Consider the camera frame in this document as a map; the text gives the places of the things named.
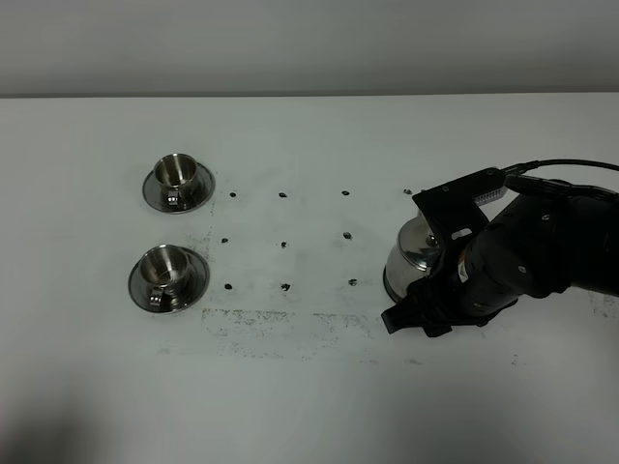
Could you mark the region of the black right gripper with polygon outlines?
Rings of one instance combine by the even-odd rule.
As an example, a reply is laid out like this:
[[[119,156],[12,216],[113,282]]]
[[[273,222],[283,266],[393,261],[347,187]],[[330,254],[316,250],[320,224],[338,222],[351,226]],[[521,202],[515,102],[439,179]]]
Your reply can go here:
[[[520,297],[520,237],[506,226],[477,235],[438,236],[429,275],[411,282],[404,299],[381,313],[388,334],[420,328],[438,337],[458,326],[486,325]]]

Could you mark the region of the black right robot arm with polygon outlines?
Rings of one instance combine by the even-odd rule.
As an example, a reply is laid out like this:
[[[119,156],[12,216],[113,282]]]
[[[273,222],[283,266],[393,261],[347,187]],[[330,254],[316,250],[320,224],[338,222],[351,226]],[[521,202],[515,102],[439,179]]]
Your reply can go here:
[[[570,287],[618,294],[618,204],[586,196],[517,196],[494,220],[454,239],[430,219],[440,246],[429,275],[386,309],[388,333],[429,337],[486,325],[521,296],[543,299]]]

